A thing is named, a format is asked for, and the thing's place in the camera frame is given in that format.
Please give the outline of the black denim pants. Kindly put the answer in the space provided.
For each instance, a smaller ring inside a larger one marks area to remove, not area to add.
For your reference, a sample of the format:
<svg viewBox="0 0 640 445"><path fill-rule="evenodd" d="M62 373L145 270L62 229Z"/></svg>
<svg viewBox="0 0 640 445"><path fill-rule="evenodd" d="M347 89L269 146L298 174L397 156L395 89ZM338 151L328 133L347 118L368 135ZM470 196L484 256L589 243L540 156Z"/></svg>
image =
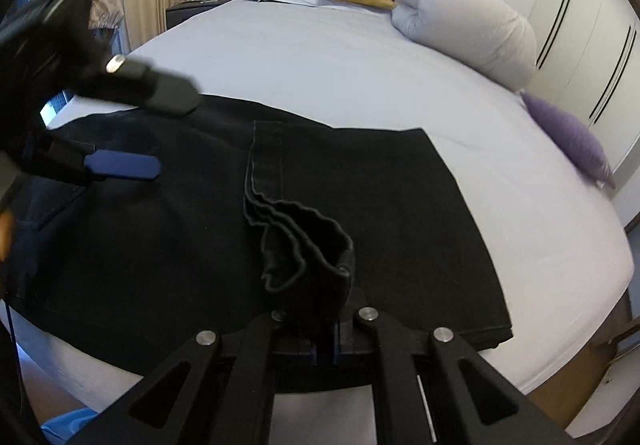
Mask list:
<svg viewBox="0 0 640 445"><path fill-rule="evenodd" d="M152 182L17 179L6 301L43 331L146 375L209 329L358 299L480 350L512 325L454 176L422 130L332 128L217 96L180 120L85 116L63 138L152 154Z"/></svg>

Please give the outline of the dark grey nightstand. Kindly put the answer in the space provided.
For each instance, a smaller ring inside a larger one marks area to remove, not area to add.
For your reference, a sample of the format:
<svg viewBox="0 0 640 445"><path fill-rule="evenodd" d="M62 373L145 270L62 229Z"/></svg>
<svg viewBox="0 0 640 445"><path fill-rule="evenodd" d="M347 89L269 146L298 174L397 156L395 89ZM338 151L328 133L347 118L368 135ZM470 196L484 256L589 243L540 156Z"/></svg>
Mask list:
<svg viewBox="0 0 640 445"><path fill-rule="evenodd" d="M209 10L229 2L231 2L231 0L220 0L216 2L185 2L171 6L165 10L166 29L170 30L171 28L178 26L202 12L208 12Z"/></svg>

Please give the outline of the white bed mattress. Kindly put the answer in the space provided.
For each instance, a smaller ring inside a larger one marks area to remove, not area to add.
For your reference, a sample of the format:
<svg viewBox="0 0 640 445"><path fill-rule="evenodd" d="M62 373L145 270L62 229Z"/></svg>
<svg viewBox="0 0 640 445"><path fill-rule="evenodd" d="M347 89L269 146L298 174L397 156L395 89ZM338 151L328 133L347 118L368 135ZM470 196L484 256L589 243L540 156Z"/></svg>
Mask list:
<svg viewBox="0 0 640 445"><path fill-rule="evenodd" d="M336 127L420 127L457 179L506 296L513 338L487 359L521 391L556 379L627 289L610 200L518 95L410 42L384 12L235 1L137 49L207 94Z"/></svg>

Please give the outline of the rolled white duvet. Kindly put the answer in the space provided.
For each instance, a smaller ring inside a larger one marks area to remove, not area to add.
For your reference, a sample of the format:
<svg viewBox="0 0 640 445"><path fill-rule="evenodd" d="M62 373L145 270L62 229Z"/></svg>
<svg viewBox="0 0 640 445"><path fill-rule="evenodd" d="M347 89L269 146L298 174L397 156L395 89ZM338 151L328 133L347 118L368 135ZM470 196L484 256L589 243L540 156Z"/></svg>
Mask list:
<svg viewBox="0 0 640 445"><path fill-rule="evenodd" d="M503 0L395 0L393 26L513 92L536 70L536 35Z"/></svg>

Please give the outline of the purple cushion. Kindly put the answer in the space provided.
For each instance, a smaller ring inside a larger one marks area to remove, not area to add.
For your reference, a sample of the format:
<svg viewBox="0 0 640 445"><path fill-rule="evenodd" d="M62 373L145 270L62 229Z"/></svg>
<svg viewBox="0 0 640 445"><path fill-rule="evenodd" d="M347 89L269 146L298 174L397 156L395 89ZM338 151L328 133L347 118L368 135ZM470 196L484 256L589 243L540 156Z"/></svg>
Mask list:
<svg viewBox="0 0 640 445"><path fill-rule="evenodd" d="M521 92L529 116L582 174L612 189L614 173L604 149L589 128L570 113L542 98Z"/></svg>

